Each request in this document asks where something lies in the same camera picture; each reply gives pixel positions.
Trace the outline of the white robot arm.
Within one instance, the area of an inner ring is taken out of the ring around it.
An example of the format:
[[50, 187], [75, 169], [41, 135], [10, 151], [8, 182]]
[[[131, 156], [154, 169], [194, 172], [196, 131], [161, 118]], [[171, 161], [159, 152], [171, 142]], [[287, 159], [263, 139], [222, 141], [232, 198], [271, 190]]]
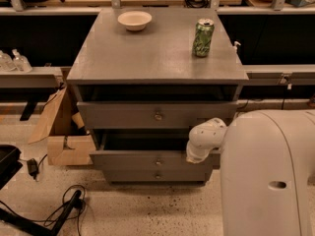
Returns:
[[186, 160], [220, 152], [224, 236], [313, 236], [307, 183], [315, 174], [315, 110], [257, 110], [189, 133]]

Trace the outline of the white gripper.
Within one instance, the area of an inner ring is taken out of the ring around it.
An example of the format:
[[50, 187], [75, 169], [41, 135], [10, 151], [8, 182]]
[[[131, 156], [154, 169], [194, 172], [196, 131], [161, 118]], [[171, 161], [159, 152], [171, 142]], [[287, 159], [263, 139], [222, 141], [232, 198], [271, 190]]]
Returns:
[[218, 147], [198, 148], [191, 142], [186, 146], [186, 161], [190, 163], [201, 163], [207, 159], [210, 154], [220, 154], [221, 150]]

